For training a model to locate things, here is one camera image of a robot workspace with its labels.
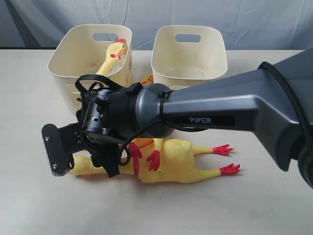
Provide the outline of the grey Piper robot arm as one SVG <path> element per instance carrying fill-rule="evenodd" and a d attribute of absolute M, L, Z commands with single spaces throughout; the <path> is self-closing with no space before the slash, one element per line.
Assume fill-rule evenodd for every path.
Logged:
<path fill-rule="evenodd" d="M 75 87 L 83 102 L 80 134 L 110 177 L 129 163 L 121 155 L 137 137 L 221 129 L 252 132 L 282 171 L 296 160 L 313 184 L 312 49 L 179 90 L 160 83 L 123 87 L 96 74 L 80 76 Z"/>

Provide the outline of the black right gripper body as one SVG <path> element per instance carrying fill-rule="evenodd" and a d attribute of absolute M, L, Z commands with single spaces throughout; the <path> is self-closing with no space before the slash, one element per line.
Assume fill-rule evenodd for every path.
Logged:
<path fill-rule="evenodd" d="M 79 134 L 85 147 L 104 144 L 123 144 L 137 134 L 136 101 L 134 92 L 116 92 L 108 88 L 88 91 L 100 99 L 102 106 L 91 101 L 86 94 L 78 98 L 82 103 Z"/>

